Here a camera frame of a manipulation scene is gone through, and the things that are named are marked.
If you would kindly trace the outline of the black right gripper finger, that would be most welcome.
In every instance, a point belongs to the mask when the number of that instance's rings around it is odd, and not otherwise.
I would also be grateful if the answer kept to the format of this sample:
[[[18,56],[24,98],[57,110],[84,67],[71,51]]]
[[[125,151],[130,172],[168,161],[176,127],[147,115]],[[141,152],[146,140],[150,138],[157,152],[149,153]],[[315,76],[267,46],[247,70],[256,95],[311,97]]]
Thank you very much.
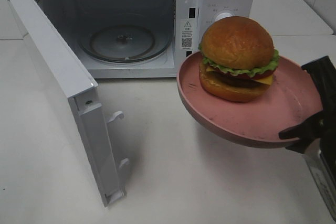
[[[297,138],[298,140],[286,149],[303,154],[308,146],[325,131],[324,112],[320,111],[304,120],[301,124],[291,126],[278,133],[281,140]]]
[[[327,114],[335,113],[335,66],[329,56],[324,56],[301,66],[316,86]]]

